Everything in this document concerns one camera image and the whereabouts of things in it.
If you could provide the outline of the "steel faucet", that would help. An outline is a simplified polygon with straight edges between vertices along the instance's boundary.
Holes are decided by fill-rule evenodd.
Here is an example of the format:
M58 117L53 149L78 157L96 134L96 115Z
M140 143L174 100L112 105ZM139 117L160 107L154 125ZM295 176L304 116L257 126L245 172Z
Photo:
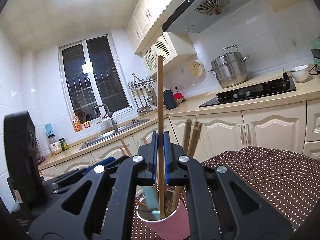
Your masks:
M118 129L118 126L117 126L117 122L114 120L114 118L112 117L113 116L113 113L110 111L109 107L107 104L102 104L102 105L97 105L94 107L94 112L97 114L98 113L98 109L100 107L103 107L103 109L106 111L106 114L104 115L101 115L100 117L102 119L106 119L106 118L109 118L111 123L112 123L112 127L114 129L115 132L118 132L119 129Z

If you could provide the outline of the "window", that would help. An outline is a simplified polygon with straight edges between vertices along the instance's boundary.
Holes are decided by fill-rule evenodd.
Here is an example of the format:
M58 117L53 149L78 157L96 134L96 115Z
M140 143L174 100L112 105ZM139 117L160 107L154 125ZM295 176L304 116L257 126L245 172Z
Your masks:
M61 48L61 59L72 114L81 124L131 108L106 35Z

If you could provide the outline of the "range hood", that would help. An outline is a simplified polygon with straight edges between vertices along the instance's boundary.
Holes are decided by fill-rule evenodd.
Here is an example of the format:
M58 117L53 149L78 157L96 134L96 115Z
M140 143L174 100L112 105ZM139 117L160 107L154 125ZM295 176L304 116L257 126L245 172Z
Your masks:
M169 33L200 33L250 0L183 0L162 25Z

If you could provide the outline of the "orange detergent bottle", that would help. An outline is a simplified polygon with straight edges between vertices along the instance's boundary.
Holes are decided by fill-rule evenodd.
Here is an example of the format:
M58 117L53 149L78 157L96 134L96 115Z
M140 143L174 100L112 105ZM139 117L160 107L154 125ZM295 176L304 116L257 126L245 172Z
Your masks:
M72 122L76 132L79 132L82 130L80 119L75 113L72 113Z

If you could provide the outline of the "black electric kettle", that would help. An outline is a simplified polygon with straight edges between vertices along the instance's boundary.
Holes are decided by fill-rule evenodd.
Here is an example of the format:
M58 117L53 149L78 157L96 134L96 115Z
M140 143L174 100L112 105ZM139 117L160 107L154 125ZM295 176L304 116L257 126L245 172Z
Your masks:
M176 108L178 106L171 89L167 89L163 92L163 101L168 110Z

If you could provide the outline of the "glass jar white label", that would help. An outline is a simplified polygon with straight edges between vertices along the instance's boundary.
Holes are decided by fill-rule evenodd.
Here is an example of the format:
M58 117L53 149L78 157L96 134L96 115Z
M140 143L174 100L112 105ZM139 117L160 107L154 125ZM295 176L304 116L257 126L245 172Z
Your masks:
M56 139L55 134L48 136L48 143L52 155L57 155L62 152L62 147L59 140Z

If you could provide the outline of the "steel steamer pot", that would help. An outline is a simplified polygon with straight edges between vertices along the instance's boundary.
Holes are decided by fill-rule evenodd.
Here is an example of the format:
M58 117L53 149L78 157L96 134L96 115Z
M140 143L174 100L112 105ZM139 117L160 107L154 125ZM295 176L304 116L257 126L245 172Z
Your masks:
M211 62L212 68L209 73L213 73L222 88L229 88L248 80L248 73L245 61L249 56L243 57L238 51L238 45L223 48L223 50L235 48L231 51L218 56Z

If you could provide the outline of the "green electric cooker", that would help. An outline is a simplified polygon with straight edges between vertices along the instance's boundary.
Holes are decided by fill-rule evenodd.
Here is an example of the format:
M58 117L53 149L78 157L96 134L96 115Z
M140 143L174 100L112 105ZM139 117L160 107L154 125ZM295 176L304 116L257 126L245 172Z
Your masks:
M315 40L312 43L311 53L313 55L313 61L315 64L315 70L319 73L319 65L320 65L320 40L319 35L315 35Z

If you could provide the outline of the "wooden chopstick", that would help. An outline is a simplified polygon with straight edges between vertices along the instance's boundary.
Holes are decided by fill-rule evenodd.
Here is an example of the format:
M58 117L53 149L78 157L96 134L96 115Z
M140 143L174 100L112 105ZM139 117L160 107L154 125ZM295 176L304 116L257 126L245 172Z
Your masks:
M158 57L158 70L157 70L157 82L158 82L158 195L159 195L159 212L160 218L165 218L164 212L164 143L163 143L163 57Z
M189 147L190 133L191 133L191 124L192 124L192 121L190 119L187 119L185 122L183 146L182 146L183 152L185 155L188 154L188 147Z
M170 206L170 210L169 210L170 213L169 214L172 214L176 210L176 208L177 208L177 206L179 204L179 201L180 201L180 195L181 195L182 191L183 191L183 186L175 187L175 191L174 191L174 194L172 196L172 201L171 201L171 206Z
M120 142L122 143L123 148L125 148L125 150L126 150L126 152L127 152L127 155L128 155L129 157L132 157L133 155L132 155L132 153L130 152L130 150L129 150L129 148L127 147L127 145L125 144L124 140L123 140L123 139L120 139Z
M140 202L140 201L138 201L138 200L135 200L135 203L136 203L138 206L148 207L146 203Z
M196 147L201 134L201 129L202 129L202 124L196 120L194 122L194 129L193 129L191 141L189 144L188 157L192 158L195 154Z

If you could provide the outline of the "hanging utensil rack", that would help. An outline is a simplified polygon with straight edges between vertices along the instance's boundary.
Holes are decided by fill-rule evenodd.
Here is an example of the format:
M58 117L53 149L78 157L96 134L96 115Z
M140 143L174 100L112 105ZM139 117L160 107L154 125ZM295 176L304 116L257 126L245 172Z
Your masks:
M132 74L133 80L128 83L129 90L136 104L136 111L139 116L143 116L158 108L157 94L155 85L157 79L155 77L147 77L140 79Z

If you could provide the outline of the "cream cabinets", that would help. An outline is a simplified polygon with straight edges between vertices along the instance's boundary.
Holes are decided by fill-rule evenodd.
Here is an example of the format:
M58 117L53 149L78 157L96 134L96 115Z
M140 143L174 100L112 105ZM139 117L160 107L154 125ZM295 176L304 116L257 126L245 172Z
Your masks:
M279 107L166 118L164 129L171 142L183 144L185 122L199 121L203 127L194 158L203 162L225 151L258 146L303 153L319 159L319 100ZM150 143L157 124L150 125L123 138L132 155L139 146ZM40 170L45 180L72 170L89 167L109 157L127 155L120 140L99 147L75 158L50 164Z
M127 25L135 54L149 75L157 74L163 57L165 73L173 72L206 50L210 57L240 50L274 27L300 18L311 0L138 0Z

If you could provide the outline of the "white bowl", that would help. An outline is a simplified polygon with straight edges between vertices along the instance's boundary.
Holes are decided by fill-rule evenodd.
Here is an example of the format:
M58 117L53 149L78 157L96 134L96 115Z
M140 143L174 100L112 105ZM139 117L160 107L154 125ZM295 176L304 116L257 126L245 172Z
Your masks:
M309 66L302 65L290 70L291 76L298 83L306 82L309 77Z

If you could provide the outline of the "lower cream cabinets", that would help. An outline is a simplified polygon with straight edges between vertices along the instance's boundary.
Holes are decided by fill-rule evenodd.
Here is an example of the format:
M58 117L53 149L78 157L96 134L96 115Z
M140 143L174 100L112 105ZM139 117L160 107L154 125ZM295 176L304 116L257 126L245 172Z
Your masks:
M279 107L166 118L164 129L171 142L183 144L185 122L199 121L203 127L194 158L203 162L225 151L258 146L303 153L319 159L319 100ZM139 146L150 143L157 124L150 125L123 138L132 155ZM120 140L99 147L75 158L50 164L40 170L45 180L72 170L89 167L109 157L127 155Z

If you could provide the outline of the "brown polka dot tablecloth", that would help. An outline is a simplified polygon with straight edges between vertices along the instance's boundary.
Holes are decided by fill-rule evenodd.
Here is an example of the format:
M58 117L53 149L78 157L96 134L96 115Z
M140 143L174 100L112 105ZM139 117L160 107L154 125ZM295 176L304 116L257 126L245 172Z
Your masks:
M319 239L319 162L315 159L291 151L245 147L200 164L231 169L289 221L290 239ZM162 239L136 218L132 239Z

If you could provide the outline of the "black gas stove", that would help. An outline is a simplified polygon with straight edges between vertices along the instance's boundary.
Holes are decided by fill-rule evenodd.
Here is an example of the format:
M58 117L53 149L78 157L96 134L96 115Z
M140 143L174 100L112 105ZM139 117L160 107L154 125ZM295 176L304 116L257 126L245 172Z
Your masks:
M263 98L294 91L296 91L296 86L293 78L288 76L287 73L284 73L281 78L275 80L217 93L215 98L199 105L199 108Z

